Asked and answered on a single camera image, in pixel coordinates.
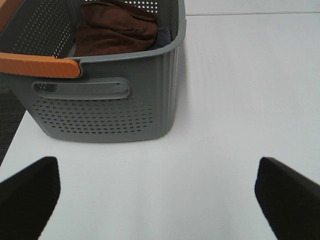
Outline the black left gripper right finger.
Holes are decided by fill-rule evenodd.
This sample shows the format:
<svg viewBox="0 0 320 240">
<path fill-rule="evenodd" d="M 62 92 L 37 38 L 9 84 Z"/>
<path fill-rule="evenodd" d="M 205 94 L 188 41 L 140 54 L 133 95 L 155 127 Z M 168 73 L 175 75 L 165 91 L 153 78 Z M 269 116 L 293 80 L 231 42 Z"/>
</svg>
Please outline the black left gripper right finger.
<svg viewBox="0 0 320 240">
<path fill-rule="evenodd" d="M 259 161 L 254 194 L 278 240 L 320 238 L 320 186 L 272 157 Z"/>
</svg>

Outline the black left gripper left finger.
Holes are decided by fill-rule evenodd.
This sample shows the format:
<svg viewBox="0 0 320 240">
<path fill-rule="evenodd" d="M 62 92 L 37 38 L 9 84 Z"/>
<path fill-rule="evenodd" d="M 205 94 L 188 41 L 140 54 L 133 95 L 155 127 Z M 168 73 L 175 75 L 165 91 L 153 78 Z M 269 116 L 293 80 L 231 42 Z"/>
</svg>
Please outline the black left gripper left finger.
<svg viewBox="0 0 320 240">
<path fill-rule="evenodd" d="M 37 240 L 61 193 L 58 160 L 43 157 L 0 183 L 0 238 Z"/>
</svg>

